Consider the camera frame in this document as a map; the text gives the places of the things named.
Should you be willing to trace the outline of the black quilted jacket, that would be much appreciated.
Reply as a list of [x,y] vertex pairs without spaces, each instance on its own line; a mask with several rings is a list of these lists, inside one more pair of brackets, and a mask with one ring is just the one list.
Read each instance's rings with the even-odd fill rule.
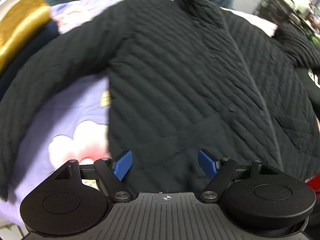
[[292,25],[268,36],[208,0],[122,1],[50,41],[12,81],[1,100],[1,198],[40,108],[93,73],[109,77],[109,150],[133,151],[133,190],[199,190],[201,148],[308,179],[319,173],[319,130],[296,69],[311,67],[319,46]]

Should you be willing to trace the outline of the purple floral bed sheet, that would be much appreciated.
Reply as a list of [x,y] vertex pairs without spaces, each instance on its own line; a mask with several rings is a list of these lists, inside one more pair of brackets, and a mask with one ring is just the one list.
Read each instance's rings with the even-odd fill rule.
[[108,155],[110,105],[109,79],[102,72],[77,79],[40,108],[18,149],[2,217],[22,226],[23,198],[69,157],[91,164]]

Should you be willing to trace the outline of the black garment with white letters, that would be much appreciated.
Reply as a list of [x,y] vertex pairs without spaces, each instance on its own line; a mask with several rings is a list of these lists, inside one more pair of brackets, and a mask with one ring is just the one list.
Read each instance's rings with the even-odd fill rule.
[[296,72],[300,77],[310,100],[319,103],[319,75],[314,74],[310,68],[297,68]]

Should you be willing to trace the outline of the navy blue folded garment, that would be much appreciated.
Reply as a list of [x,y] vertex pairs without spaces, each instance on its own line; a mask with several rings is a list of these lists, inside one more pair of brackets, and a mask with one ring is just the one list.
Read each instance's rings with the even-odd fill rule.
[[1,74],[1,99],[23,65],[42,47],[59,36],[57,23],[51,20],[18,52]]

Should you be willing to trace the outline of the gold satin cloth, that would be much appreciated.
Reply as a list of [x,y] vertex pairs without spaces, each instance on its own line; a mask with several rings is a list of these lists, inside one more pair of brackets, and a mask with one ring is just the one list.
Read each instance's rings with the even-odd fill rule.
[[1,72],[49,21],[45,0],[20,0],[1,19]]

